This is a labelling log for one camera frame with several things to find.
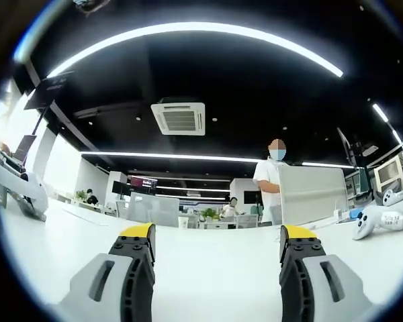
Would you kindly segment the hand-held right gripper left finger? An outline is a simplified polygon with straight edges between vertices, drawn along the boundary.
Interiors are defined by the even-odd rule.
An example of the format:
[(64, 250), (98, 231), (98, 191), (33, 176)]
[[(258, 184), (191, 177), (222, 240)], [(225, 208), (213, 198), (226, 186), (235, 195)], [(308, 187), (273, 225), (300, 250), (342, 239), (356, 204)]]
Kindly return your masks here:
[(71, 278), (58, 304), (69, 321), (152, 320), (155, 232), (150, 222), (123, 230)]

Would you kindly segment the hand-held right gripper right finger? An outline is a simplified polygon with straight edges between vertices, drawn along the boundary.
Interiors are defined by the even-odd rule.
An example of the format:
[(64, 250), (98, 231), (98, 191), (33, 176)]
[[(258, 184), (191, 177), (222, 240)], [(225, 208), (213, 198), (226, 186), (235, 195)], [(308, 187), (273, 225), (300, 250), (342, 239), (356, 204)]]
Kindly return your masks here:
[(282, 225), (279, 242), (282, 321), (359, 321), (372, 308), (360, 277), (315, 233)]

